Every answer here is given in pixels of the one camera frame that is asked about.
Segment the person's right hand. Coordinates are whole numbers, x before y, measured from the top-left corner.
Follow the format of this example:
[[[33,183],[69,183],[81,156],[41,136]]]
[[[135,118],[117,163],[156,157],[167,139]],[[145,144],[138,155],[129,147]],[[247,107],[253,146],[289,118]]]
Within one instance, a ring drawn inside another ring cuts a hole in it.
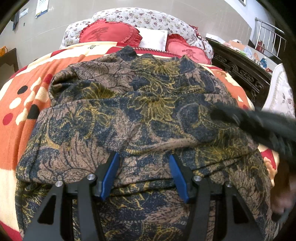
[[[276,214],[295,205],[295,172],[291,172],[288,163],[280,160],[274,177],[274,186],[270,191],[271,209]]]

